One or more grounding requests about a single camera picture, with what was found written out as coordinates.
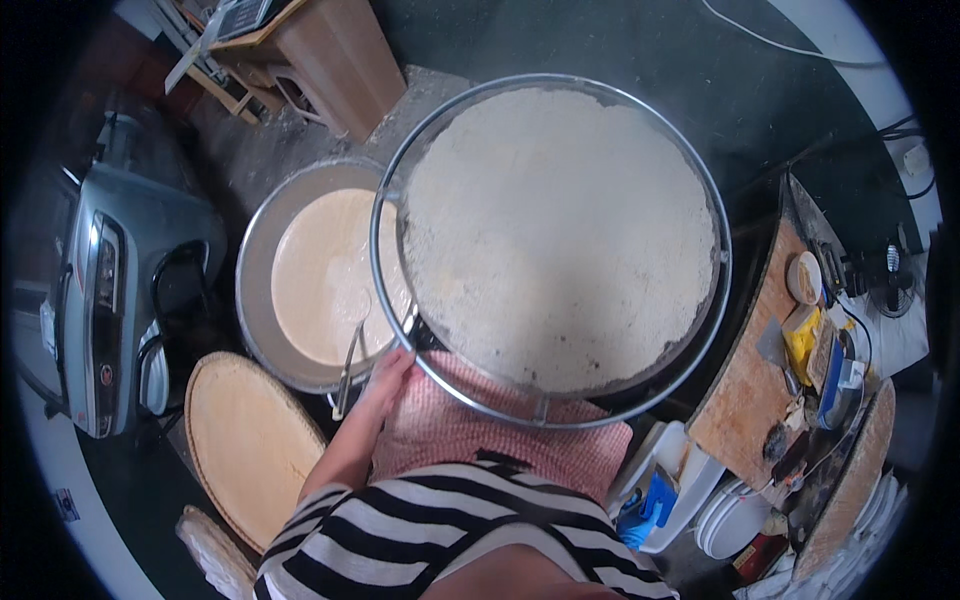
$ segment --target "white cable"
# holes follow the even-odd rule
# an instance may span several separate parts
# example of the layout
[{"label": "white cable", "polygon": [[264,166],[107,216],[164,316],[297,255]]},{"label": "white cable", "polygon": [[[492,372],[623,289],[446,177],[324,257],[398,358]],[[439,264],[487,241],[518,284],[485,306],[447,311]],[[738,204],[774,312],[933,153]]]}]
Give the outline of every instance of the white cable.
[{"label": "white cable", "polygon": [[745,34],[749,34],[750,36],[753,36],[753,37],[759,39],[760,41],[766,42],[766,43],[770,44],[771,46],[774,46],[774,47],[776,47],[776,48],[780,48],[781,50],[786,50],[787,52],[793,52],[793,53],[795,53],[795,54],[802,54],[802,55],[804,55],[804,56],[806,56],[806,57],[815,57],[815,58],[817,58],[817,59],[825,59],[825,60],[829,60],[830,62],[836,62],[836,63],[839,63],[839,64],[847,64],[847,65],[851,65],[851,66],[879,66],[879,65],[882,65],[882,64],[886,64],[886,61],[885,61],[885,60],[847,60],[847,59],[838,59],[838,58],[836,58],[836,57],[827,56],[826,54],[822,54],[822,53],[820,53],[820,52],[813,52],[812,50],[801,50],[800,48],[793,48],[793,47],[791,47],[791,46],[784,46],[783,44],[781,44],[781,43],[779,43],[779,42],[775,42],[775,41],[772,40],[772,39],[767,39],[766,37],[761,36],[760,34],[755,34],[754,32],[752,32],[752,31],[750,31],[749,29],[747,29],[746,27],[744,27],[743,25],[740,25],[739,23],[737,23],[737,22],[734,21],[733,19],[729,18],[728,16],[725,16],[724,14],[721,14],[721,13],[718,12],[714,7],[712,7],[712,6],[709,4],[709,2],[707,2],[707,0],[701,0],[701,2],[704,3],[704,6],[707,7],[707,10],[708,10],[708,11],[712,12],[713,14],[715,14],[717,17],[723,19],[724,21],[727,21],[728,23],[730,23],[731,25],[733,25],[735,28],[737,28],[737,29],[740,30],[741,32],[743,32],[743,33],[745,33]]}]

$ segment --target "striped shirt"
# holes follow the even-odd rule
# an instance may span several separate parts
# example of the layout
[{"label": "striped shirt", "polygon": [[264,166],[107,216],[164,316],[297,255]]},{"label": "striped shirt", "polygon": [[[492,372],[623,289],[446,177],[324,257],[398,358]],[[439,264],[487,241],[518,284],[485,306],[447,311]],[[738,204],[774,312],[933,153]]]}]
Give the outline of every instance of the striped shirt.
[{"label": "striped shirt", "polygon": [[577,582],[627,598],[675,595],[639,567],[593,500],[495,461],[311,493],[264,553],[254,593],[257,600],[418,598],[461,566],[518,543]]}]

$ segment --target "pink towel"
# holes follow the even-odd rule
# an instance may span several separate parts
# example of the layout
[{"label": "pink towel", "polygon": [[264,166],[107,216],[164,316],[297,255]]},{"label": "pink towel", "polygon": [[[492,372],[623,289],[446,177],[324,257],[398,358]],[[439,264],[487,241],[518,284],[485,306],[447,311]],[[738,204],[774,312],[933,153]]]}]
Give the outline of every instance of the pink towel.
[{"label": "pink towel", "polygon": [[[532,398],[491,382],[453,354],[435,351],[425,357],[468,396],[503,413],[533,416],[536,403]],[[371,483],[414,468],[471,462],[476,460],[477,450],[484,449],[523,461],[531,465],[533,474],[603,505],[633,437],[629,425],[617,422],[569,430],[512,425],[466,406],[432,379],[420,375],[408,383],[377,439]],[[552,421],[593,420],[607,415],[584,400],[554,400],[549,411]]]}]

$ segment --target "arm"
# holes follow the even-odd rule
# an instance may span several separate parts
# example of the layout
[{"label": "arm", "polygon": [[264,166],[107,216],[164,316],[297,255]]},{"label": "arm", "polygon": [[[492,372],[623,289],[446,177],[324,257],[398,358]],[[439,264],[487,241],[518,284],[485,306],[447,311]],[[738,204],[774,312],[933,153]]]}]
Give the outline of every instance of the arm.
[{"label": "arm", "polygon": [[342,483],[354,490],[366,485],[376,438],[383,421],[394,408],[403,388],[404,376],[415,358],[414,352],[396,348],[377,361],[363,394],[306,476],[297,504],[329,483]]}]

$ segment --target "batter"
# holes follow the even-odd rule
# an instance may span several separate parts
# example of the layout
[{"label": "batter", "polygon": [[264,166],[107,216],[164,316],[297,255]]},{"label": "batter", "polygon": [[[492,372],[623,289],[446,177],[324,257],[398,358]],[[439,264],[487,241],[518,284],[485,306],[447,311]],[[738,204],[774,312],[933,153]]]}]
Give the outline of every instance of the batter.
[{"label": "batter", "polygon": [[486,372],[558,394],[629,379],[682,340],[707,296],[707,202],[637,109],[503,92],[454,118],[414,171],[411,285]]},{"label": "batter", "polygon": [[[324,194],[298,214],[276,248],[271,294],[276,320],[304,356],[343,365],[358,322],[363,331],[353,363],[376,355],[394,339],[380,309],[370,267],[370,215],[374,192],[341,189]],[[398,315],[410,292],[396,251],[396,208],[385,203],[380,252],[387,293]]]}]

